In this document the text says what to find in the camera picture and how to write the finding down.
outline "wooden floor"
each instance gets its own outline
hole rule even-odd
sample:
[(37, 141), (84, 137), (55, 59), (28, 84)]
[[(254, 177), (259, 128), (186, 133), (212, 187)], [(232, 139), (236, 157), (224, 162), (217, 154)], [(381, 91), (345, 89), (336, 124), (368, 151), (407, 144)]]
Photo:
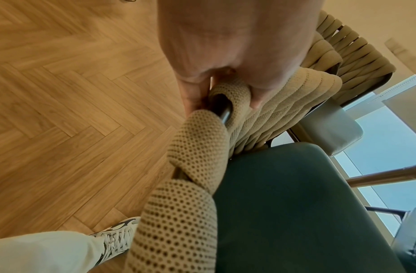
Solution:
[(184, 111), (154, 11), (153, 0), (0, 0), (0, 238), (97, 232), (140, 215), (171, 174)]

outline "pant leg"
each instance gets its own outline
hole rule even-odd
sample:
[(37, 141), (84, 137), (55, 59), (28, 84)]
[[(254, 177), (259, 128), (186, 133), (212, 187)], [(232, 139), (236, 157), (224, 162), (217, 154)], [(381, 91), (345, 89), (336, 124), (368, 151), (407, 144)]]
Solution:
[(71, 231), (0, 239), (0, 273), (86, 273), (104, 251), (104, 240)]

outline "foot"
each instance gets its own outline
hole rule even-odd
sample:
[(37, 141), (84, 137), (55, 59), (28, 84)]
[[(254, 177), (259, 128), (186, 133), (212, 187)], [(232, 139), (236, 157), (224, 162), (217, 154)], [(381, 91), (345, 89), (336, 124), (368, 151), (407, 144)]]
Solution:
[(130, 248), (139, 220), (140, 217), (128, 218), (110, 228), (91, 234), (104, 239), (104, 251), (95, 265), (104, 263)]

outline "shoe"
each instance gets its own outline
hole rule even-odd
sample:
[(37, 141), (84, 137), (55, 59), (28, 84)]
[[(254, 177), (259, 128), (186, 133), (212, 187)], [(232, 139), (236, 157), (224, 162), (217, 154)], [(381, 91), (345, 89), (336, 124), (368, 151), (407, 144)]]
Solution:
[(139, 221), (140, 217), (128, 218), (110, 228), (91, 234), (90, 236), (104, 239), (104, 251), (95, 265), (126, 252), (131, 246)]

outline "hand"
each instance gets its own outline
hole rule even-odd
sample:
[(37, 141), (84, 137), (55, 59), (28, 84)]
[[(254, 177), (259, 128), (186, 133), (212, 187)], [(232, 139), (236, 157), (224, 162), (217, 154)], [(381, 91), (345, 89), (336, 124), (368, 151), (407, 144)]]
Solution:
[(203, 108), (210, 80), (236, 72), (250, 106), (278, 90), (304, 59), (322, 0), (159, 0), (158, 37), (185, 113)]

